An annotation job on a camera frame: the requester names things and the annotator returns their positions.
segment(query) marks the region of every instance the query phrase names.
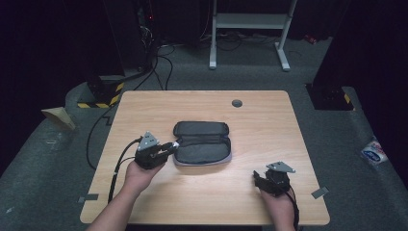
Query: hand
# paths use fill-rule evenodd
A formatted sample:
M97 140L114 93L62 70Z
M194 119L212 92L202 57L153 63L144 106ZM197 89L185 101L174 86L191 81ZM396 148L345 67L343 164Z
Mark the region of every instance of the hand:
M138 166L136 162L131 162L126 169L125 182L122 189L129 193L139 195L141 192L147 189L153 177L162 169L164 165L165 164L162 164L161 166L153 169L144 169Z
M293 204L288 196L283 193L277 197L260 190L261 197L264 199L268 212L273 220L273 224L276 230L287 231L294 230L293 220L294 220L294 210ZM293 191L290 189L288 194L293 197Z

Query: wooden table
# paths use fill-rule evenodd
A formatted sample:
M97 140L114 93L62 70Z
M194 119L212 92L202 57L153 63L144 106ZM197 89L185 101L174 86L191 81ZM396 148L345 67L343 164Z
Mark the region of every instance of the wooden table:
M236 108L232 101L239 99ZM254 187L252 171L262 176L266 165L282 161L300 210L300 225L324 225L329 215L288 94L284 91L126 91L106 141L81 221L91 223L107 205L115 164L126 145L150 131L161 143L175 141L178 121L223 121L230 127L233 159L206 167L179 167L172 156L137 199L129 223L144 224L271 224ZM128 150L132 157L137 146ZM115 194L123 185L127 163L117 177Z

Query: zippered case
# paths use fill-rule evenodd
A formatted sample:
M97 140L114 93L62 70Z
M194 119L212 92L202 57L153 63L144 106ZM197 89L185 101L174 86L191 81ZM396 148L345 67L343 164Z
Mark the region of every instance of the zippered case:
M180 121L173 129L180 144L173 154L178 166L207 166L232 159L229 127L224 122Z

